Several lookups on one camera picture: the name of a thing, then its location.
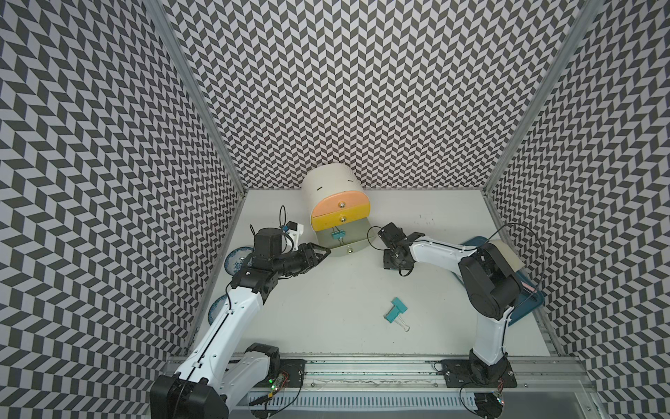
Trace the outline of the green binder clip bottom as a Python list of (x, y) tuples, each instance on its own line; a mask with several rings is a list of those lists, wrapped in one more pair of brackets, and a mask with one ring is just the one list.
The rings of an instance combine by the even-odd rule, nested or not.
[(410, 330), (410, 326), (408, 326), (406, 321), (404, 321), (404, 319), (402, 319), (401, 317), (401, 310), (399, 309), (399, 307), (391, 308), (384, 316), (384, 319), (389, 324), (396, 324), (397, 326), (400, 326), (405, 333), (407, 333)]

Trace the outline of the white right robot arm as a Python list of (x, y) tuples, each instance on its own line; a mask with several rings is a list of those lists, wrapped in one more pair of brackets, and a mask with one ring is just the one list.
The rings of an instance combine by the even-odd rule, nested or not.
[(394, 223), (380, 228), (378, 237), (385, 246), (387, 270), (407, 276), (415, 265), (429, 264), (460, 277), (478, 315), (472, 359), (486, 367), (500, 363), (505, 357), (505, 334), (523, 289), (518, 276), (523, 263), (515, 253), (504, 243), (467, 247), (420, 232), (408, 235)]

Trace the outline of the pale green bottom drawer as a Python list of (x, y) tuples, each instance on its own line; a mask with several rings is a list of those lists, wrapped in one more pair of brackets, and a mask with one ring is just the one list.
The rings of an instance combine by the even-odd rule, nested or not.
[(344, 242), (336, 241), (332, 238), (333, 228), (316, 232), (319, 245), (329, 248), (334, 257), (343, 257), (351, 255), (356, 251), (361, 251), (369, 246), (366, 234), (371, 227), (367, 218), (353, 223), (340, 225), (340, 230), (345, 232)]

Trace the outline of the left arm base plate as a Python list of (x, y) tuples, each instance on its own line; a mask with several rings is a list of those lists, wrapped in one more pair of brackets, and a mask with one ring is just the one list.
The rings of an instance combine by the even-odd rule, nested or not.
[(304, 383), (305, 366), (305, 359), (282, 360), (279, 367), (258, 382), (254, 389), (270, 389), (271, 387), (278, 389), (280, 384), (289, 389), (301, 388)]

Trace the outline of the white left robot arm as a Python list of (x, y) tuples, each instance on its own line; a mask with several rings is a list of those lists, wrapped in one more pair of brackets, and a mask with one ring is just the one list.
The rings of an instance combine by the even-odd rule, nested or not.
[(297, 244), (277, 227), (259, 230), (207, 333), (176, 372), (155, 380), (149, 391), (151, 417), (226, 418), (258, 383), (277, 378), (277, 347), (256, 343), (240, 361), (231, 357), (279, 281), (309, 272), (330, 253), (319, 244)]

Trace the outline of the yellow drawer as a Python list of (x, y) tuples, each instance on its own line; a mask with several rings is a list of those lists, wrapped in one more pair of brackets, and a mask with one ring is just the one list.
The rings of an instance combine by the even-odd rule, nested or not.
[(368, 218), (370, 211), (370, 204), (363, 204), (349, 209), (340, 209), (330, 214), (312, 218), (311, 225), (315, 231), (329, 230), (333, 227), (340, 227), (340, 225), (345, 225), (346, 223), (353, 223)]

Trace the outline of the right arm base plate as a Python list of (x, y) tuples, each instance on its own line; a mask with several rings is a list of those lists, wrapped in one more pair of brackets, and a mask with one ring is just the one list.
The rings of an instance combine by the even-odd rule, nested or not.
[(450, 389), (476, 387), (515, 389), (518, 386), (511, 363), (504, 357), (494, 365), (470, 359), (442, 360), (441, 373)]

